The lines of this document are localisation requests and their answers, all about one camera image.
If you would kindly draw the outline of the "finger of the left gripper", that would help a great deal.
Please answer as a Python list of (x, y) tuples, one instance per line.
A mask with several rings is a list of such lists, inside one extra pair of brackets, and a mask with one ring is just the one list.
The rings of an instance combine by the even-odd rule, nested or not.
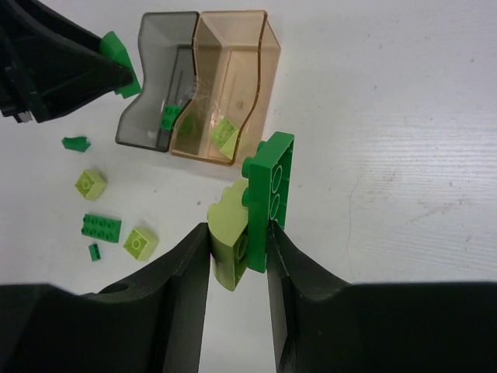
[(3, 1), (2, 116), (42, 123), (132, 82), (126, 68), (100, 54), (102, 38), (39, 1)]

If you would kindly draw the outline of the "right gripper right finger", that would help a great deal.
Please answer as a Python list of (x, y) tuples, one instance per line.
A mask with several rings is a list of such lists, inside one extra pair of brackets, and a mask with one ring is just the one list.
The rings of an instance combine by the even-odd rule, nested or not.
[(493, 282), (351, 284), (267, 233), (278, 372), (494, 372)]

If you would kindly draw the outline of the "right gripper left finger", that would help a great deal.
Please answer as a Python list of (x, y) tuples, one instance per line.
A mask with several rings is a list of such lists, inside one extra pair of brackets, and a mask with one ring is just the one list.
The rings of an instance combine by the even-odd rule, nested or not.
[(210, 273), (210, 236), (176, 247), (97, 293), (50, 284), (1, 288), (3, 372), (196, 372)]

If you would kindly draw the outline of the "dark green curved lego brick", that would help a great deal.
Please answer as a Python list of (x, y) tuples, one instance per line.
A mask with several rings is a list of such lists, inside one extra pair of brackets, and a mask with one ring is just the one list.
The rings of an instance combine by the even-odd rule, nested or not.
[(114, 31), (109, 31), (103, 36), (99, 44), (99, 52), (120, 67), (126, 68), (132, 75), (132, 82), (127, 85), (121, 85), (119, 88), (115, 89), (115, 94), (121, 95), (124, 99), (139, 94), (141, 92), (141, 86), (137, 80), (130, 56), (123, 42)]

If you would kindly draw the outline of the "small dark green lego piece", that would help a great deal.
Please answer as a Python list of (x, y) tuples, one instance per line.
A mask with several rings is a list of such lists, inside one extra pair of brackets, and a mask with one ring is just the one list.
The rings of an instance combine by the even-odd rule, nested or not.
[(161, 129), (164, 131), (170, 131), (174, 123), (176, 122), (177, 117), (180, 115), (182, 111), (181, 106), (177, 105), (167, 105), (165, 106), (162, 119), (161, 119)]

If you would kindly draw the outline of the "green and lime lego stack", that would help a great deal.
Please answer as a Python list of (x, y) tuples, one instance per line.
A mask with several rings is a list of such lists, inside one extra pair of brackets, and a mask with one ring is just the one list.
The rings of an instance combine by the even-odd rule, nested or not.
[(242, 164), (242, 177), (248, 180), (242, 194), (242, 206), (248, 209), (248, 268), (260, 273), (266, 271), (269, 223), (285, 226), (293, 150), (294, 136), (277, 131)]

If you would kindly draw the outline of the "lime curved lego brick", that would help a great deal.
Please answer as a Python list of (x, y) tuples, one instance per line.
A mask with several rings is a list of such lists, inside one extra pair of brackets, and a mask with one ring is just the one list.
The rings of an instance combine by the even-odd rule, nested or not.
[(217, 150), (228, 159), (233, 159), (239, 128), (227, 117), (223, 117), (212, 130), (210, 139)]

